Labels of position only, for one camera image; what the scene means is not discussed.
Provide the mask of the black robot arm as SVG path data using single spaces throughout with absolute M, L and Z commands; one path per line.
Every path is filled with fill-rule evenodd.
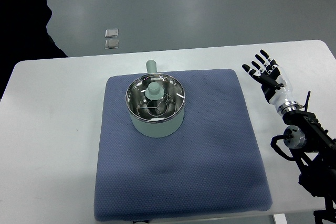
M 288 161 L 295 162 L 301 172 L 299 185 L 314 197 L 324 198 L 325 209 L 313 212 L 315 223 L 335 223 L 335 139 L 328 135 L 306 103 L 297 106 L 286 102 L 281 109 L 288 125 L 282 135 L 271 139 L 271 147 Z

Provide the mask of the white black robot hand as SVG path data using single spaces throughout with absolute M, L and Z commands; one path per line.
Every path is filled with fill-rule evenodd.
M 279 115 L 300 109 L 298 101 L 293 97 L 292 85 L 285 71 L 274 58 L 264 50 L 255 55 L 252 67 L 243 64 L 242 68 L 252 79 L 261 84 L 266 101 L 273 105 Z

